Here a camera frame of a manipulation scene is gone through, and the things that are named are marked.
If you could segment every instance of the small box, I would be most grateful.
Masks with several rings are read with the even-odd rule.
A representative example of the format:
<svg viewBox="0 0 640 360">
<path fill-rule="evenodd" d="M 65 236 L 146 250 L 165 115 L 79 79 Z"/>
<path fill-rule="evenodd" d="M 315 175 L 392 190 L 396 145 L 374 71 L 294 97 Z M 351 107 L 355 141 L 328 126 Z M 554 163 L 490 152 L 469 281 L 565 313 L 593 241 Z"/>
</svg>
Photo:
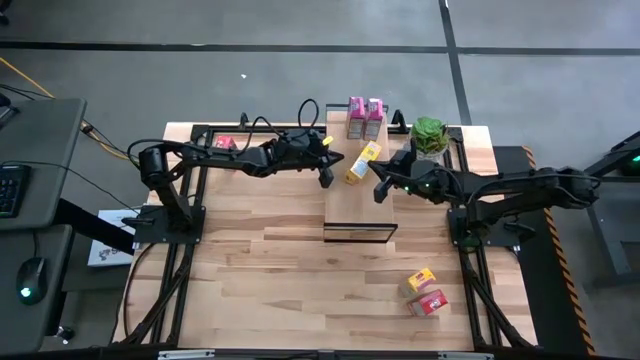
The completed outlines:
<svg viewBox="0 0 640 360">
<path fill-rule="evenodd" d="M 418 298 L 407 303 L 409 310 L 415 316 L 427 316 L 449 302 L 440 289 L 428 294 L 422 294 Z"/>
<path fill-rule="evenodd" d="M 362 149 L 360 156 L 358 156 L 358 160 L 356 160 L 356 162 L 353 163 L 353 166 L 351 166 L 351 169 L 347 171 L 345 181 L 348 184 L 353 185 L 362 180 L 369 169 L 369 165 L 367 163 L 377 159 L 380 154 L 380 150 L 382 150 L 380 145 L 374 141 L 369 141 L 367 146 Z"/>
<path fill-rule="evenodd" d="M 216 144 L 214 146 L 221 149 L 229 149 L 229 150 L 238 149 L 238 146 L 236 146 L 236 142 L 233 141 L 233 138 L 228 135 L 218 136 L 218 138 L 216 139 Z"/>
<path fill-rule="evenodd" d="M 384 121 L 382 100 L 369 99 L 369 102 L 367 103 L 366 116 L 367 119 L 364 125 L 363 139 L 377 140 L 378 133 L 380 132 L 380 126 L 382 126 L 382 121 Z"/>
<path fill-rule="evenodd" d="M 431 270 L 424 268 L 400 284 L 400 292 L 406 297 L 413 297 L 435 281 L 436 277 Z"/>
<path fill-rule="evenodd" d="M 364 99 L 358 96 L 350 97 L 347 109 L 347 139 L 362 139 L 366 116 Z"/>
</svg>

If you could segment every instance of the white paper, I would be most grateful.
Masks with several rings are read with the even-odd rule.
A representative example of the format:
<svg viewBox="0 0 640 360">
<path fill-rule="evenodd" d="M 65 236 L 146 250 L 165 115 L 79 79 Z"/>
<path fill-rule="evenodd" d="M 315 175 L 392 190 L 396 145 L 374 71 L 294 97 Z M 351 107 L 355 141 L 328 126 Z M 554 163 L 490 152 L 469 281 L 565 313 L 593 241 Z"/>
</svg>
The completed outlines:
<svg viewBox="0 0 640 360">
<path fill-rule="evenodd" d="M 130 226 L 124 226 L 122 219 L 138 216 L 137 211 L 124 210 L 100 210 L 98 217 L 109 224 L 122 227 L 122 230 L 134 234 L 135 229 Z M 114 266 L 131 264 L 133 256 L 106 246 L 98 240 L 93 240 L 91 251 L 89 252 L 88 266 Z"/>
</svg>

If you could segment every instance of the cable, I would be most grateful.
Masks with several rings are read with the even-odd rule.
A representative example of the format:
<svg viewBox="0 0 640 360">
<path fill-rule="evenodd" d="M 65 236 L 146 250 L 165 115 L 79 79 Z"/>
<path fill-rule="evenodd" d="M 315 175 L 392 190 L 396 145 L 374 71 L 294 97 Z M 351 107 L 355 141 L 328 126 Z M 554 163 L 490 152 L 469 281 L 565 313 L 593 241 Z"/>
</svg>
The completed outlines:
<svg viewBox="0 0 640 360">
<path fill-rule="evenodd" d="M 4 85 L 1 85 L 1 84 L 0 84 L 0 89 L 5 89 L 5 90 L 8 90 L 8 91 L 11 91 L 11 92 L 16 93 L 16 94 L 18 94 L 18 95 L 20 95 L 20 96 L 24 96 L 24 97 L 26 97 L 26 98 L 27 98 L 27 99 L 29 99 L 29 100 L 35 100 L 33 97 L 31 97 L 31 96 L 29 96 L 29 95 L 27 95 L 27 94 L 25 94 L 25 93 L 21 92 L 21 90 L 16 90 L 16 89 L 8 88 L 8 87 L 5 87 Z"/>
<path fill-rule="evenodd" d="M 514 181 L 523 181 L 523 180 L 532 180 L 532 179 L 545 179 L 545 178 L 553 178 L 553 177 L 563 177 L 563 178 L 574 178 L 574 179 L 586 179 L 586 180 L 591 180 L 591 181 L 596 181 L 598 182 L 598 185 L 595 186 L 595 188 L 597 189 L 600 186 L 600 183 L 602 182 L 600 179 L 595 178 L 593 176 L 587 176 L 587 175 L 572 175 L 572 174 L 548 174 L 548 175 L 538 175 L 538 176 L 527 176 L 527 177 L 517 177 L 517 178 L 511 178 L 511 179 L 500 179 L 500 180 L 494 180 L 494 181 L 490 181 L 482 186 L 480 186 L 479 188 L 477 188 L 473 193 L 471 193 L 471 196 L 469 196 L 469 200 L 467 200 L 466 205 L 468 206 L 469 204 L 471 204 L 471 201 L 473 201 L 475 199 L 476 196 L 478 196 L 480 194 L 480 191 L 490 185 L 493 184 L 497 184 L 497 183 L 508 183 L 508 182 L 514 182 Z M 578 200 L 579 202 L 582 202 L 581 200 L 575 198 L 573 195 L 571 195 L 571 197 L 574 200 Z"/>
<path fill-rule="evenodd" d="M 4 88 L 6 88 L 7 90 L 8 90 L 8 89 L 11 89 L 11 90 L 17 90 L 17 91 L 20 91 L 20 92 L 23 92 L 23 93 L 27 93 L 27 94 L 32 94 L 32 95 L 40 96 L 40 97 L 43 97 L 43 98 L 46 98 L 46 99 L 53 99 L 52 97 L 50 97 L 50 96 L 48 96 L 48 95 L 40 94 L 39 92 L 36 92 L 36 91 L 31 91 L 31 90 L 26 90 L 26 89 L 20 89 L 20 88 L 17 88 L 17 87 L 14 87 L 14 86 L 10 86 L 10 85 L 7 85 L 7 84 L 0 84 L 0 87 L 4 87 Z"/>
<path fill-rule="evenodd" d="M 304 109 L 305 105 L 307 105 L 308 103 L 312 103 L 316 107 L 316 116 L 313 118 L 313 121 L 311 122 L 311 125 L 309 125 L 309 128 L 312 128 L 316 124 L 316 121 L 318 121 L 318 117 L 320 116 L 320 107 L 318 107 L 318 103 L 315 100 L 309 98 L 303 101 L 302 105 L 300 105 L 300 108 L 298 109 L 298 126 L 299 127 L 302 127 L 302 110 Z"/>
<path fill-rule="evenodd" d="M 106 135 L 104 135 L 104 133 L 102 133 L 102 131 L 100 131 L 95 125 L 93 125 L 92 123 L 90 123 L 86 119 L 84 119 L 83 121 L 85 123 L 87 123 L 91 127 L 91 131 L 89 131 L 89 132 L 84 132 L 83 131 L 83 133 L 87 134 L 87 136 L 89 136 L 90 139 L 92 139 L 92 140 L 94 140 L 94 141 L 96 141 L 96 142 L 98 142 L 100 144 L 103 144 L 105 146 L 108 146 L 108 147 L 110 147 L 111 149 L 113 149 L 115 151 L 118 151 L 119 153 L 121 153 L 120 154 L 121 156 L 125 156 L 126 155 L 126 152 L 124 150 L 122 150 L 119 147 L 117 147 L 113 143 L 113 141 L 109 140 L 109 138 Z M 93 131 L 95 131 L 98 135 L 100 135 L 106 141 L 106 143 L 104 141 L 100 140 L 97 136 L 95 136 L 95 134 L 92 133 Z"/>
<path fill-rule="evenodd" d="M 309 132 L 311 131 L 311 129 L 313 128 L 313 126 L 316 124 L 316 121 L 318 121 L 318 117 L 320 116 L 320 107 L 318 107 L 318 103 L 315 100 L 309 98 L 309 99 L 303 101 L 302 104 L 300 105 L 300 107 L 298 108 L 298 127 L 302 127 L 302 110 L 304 109 L 304 107 L 308 103 L 312 103 L 313 105 L 315 105 L 316 116 L 313 118 L 313 121 L 311 122 L 311 125 L 309 125 L 309 127 L 302 134 L 294 137 L 293 139 L 297 139 L 299 137 L 308 135 Z"/>
<path fill-rule="evenodd" d="M 253 124 L 251 124 L 251 130 L 249 131 L 249 137 L 247 138 L 247 143 L 244 144 L 244 147 L 242 148 L 242 150 L 237 152 L 236 155 L 244 154 L 244 152 L 247 151 L 247 149 L 249 148 L 249 144 L 251 144 L 251 138 L 253 137 L 253 131 L 256 128 L 256 124 L 260 120 L 264 121 L 267 124 L 267 126 L 269 127 L 269 129 L 271 129 L 271 131 L 273 131 L 276 135 L 278 135 L 278 137 L 282 137 L 282 134 L 278 130 L 276 130 L 276 128 L 273 127 L 273 125 L 271 125 L 269 120 L 267 120 L 264 116 L 258 116 L 257 118 L 255 118 L 255 120 L 253 120 Z"/>
<path fill-rule="evenodd" d="M 141 263 L 141 260 L 147 255 L 147 252 L 153 248 L 155 244 L 149 244 L 142 252 L 140 256 L 133 263 L 133 267 L 131 268 L 131 273 L 129 273 L 129 279 L 127 280 L 127 287 L 124 289 L 124 305 L 122 305 L 122 325 L 124 328 L 124 336 L 129 336 L 129 315 L 127 312 L 127 305 L 129 304 L 129 291 L 131 290 L 131 282 L 133 281 L 133 276 L 138 270 L 138 266 Z"/>
<path fill-rule="evenodd" d="M 33 235 L 33 257 L 37 257 L 38 253 L 40 252 L 40 243 L 38 241 L 38 235 L 36 234 L 35 230 L 32 230 L 31 234 Z"/>
<path fill-rule="evenodd" d="M 45 88 L 43 88 L 42 86 L 40 86 L 40 84 L 38 84 L 37 82 L 35 82 L 34 80 L 32 80 L 30 77 L 28 77 L 25 73 L 23 73 L 22 71 L 18 70 L 15 66 L 11 65 L 7 60 L 5 60 L 4 58 L 0 57 L 0 62 L 4 63 L 9 69 L 13 70 L 16 74 L 22 76 L 23 79 L 27 80 L 28 82 L 31 83 L 31 85 L 37 87 L 40 91 L 42 91 L 43 93 L 47 94 L 50 98 L 55 98 L 55 96 L 51 95 L 50 92 L 48 92 Z"/>
<path fill-rule="evenodd" d="M 100 186 L 98 186 L 96 183 L 94 183 L 93 181 L 87 179 L 86 177 L 84 177 L 82 174 L 78 173 L 77 171 L 67 167 L 67 166 L 62 166 L 60 164 L 54 164 L 54 163 L 48 163 L 48 162 L 42 162 L 42 161 L 25 161 L 25 160 L 7 160 L 4 161 L 0 164 L 0 169 L 2 167 L 4 167 L 5 164 L 7 163 L 12 163 L 12 164 L 35 164 L 35 165 L 48 165 L 48 166 L 55 166 L 55 167 L 59 167 L 61 169 L 65 169 L 73 174 L 75 174 L 77 177 L 81 178 L 82 180 L 88 182 L 89 184 L 91 184 L 93 187 L 95 187 L 96 189 L 102 191 L 103 193 L 109 195 L 109 197 L 111 197 L 113 200 L 117 201 L 120 205 L 126 207 L 129 210 L 135 211 L 131 206 L 125 204 L 124 202 L 120 201 L 120 199 L 118 199 L 117 197 L 115 197 L 112 193 L 108 192 L 107 190 L 101 188 Z"/>
<path fill-rule="evenodd" d="M 464 190 L 462 189 L 462 184 L 460 183 L 460 180 L 458 180 L 458 178 L 451 172 L 451 170 L 447 169 L 444 166 L 438 166 L 436 168 L 436 170 L 442 170 L 444 172 L 446 172 L 447 174 L 449 174 L 449 176 L 453 179 L 453 181 L 456 183 L 456 187 L 458 188 L 458 190 L 460 191 L 459 193 L 459 197 L 460 199 L 464 202 Z M 415 181 L 420 181 L 420 179 L 422 179 L 423 177 L 430 175 L 431 172 L 426 172 L 422 175 L 420 175 Z"/>
<path fill-rule="evenodd" d="M 0 57 L 0 62 L 4 63 L 9 69 L 13 70 L 16 74 L 20 75 L 23 79 L 27 80 L 28 82 L 30 82 L 33 86 L 37 87 L 40 91 L 42 91 L 43 93 L 46 94 L 46 97 L 49 97 L 50 99 L 55 99 L 55 96 L 53 96 L 53 94 L 51 94 L 50 92 L 48 92 L 44 87 L 42 87 L 40 84 L 38 84 L 37 82 L 35 82 L 35 80 L 31 79 L 29 76 L 27 76 L 25 73 L 23 73 L 22 71 L 18 70 L 15 66 L 11 65 L 7 60 L 5 60 L 4 58 Z M 87 133 L 90 137 L 92 137 L 94 140 L 100 140 L 100 138 L 98 138 L 97 135 L 93 134 L 92 132 Z M 111 150 L 108 146 L 105 146 L 104 144 L 100 144 L 100 146 L 108 153 L 110 153 L 111 155 L 119 158 L 119 159 L 123 159 L 123 160 L 130 160 L 131 161 L 131 157 L 127 157 L 124 156 L 123 154 L 117 153 L 113 150 Z"/>
</svg>

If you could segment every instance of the computer mouse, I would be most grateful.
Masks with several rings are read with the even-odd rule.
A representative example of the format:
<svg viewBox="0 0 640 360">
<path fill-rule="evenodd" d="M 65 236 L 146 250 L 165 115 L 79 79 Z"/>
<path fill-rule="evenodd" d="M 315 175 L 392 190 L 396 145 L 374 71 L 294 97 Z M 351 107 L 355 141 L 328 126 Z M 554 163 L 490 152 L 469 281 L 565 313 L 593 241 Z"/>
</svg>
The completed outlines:
<svg viewBox="0 0 640 360">
<path fill-rule="evenodd" d="M 18 299 L 25 305 L 35 305 L 47 293 L 46 261 L 41 257 L 32 257 L 20 265 L 16 290 Z"/>
</svg>

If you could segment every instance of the floor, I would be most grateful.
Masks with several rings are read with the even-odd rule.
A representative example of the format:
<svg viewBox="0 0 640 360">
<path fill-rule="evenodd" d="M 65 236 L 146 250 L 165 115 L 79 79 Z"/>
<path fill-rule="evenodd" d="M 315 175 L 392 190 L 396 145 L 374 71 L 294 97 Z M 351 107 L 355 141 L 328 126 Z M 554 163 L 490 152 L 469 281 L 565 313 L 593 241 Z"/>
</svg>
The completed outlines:
<svg viewBox="0 0 640 360">
<path fill-rule="evenodd" d="M 526 144 L 539 166 L 583 168 L 638 130 L 637 1 L 440 3 L 450 12 L 446 32 L 438 0 L 21 0 L 7 11 L 12 24 L 0 28 L 0 41 L 222 46 L 200 52 L 3 49 L 0 55 L 56 96 L 87 99 L 87 120 L 123 146 L 161 136 L 169 121 L 230 121 L 242 111 L 290 121 L 307 97 L 335 103 L 354 94 L 381 97 L 409 120 L 429 115 L 488 125 L 494 144 Z M 335 46 L 304 52 L 303 45 Z M 467 55 L 479 47 L 489 51 Z M 548 48 L 587 50 L 548 55 Z M 4 67 L 0 82 L 30 86 Z M 146 198 L 135 169 L 85 137 L 71 166 L 129 204 Z M 65 196 L 90 211 L 117 207 L 73 177 Z M 576 284 L 601 276 L 586 212 L 553 213 Z M 89 287 L 79 279 L 78 288 Z M 637 357 L 640 288 L 587 294 L 578 287 L 597 352 Z M 72 346 L 109 341 L 119 292 L 75 295 L 65 310 L 78 329 Z"/>
</svg>

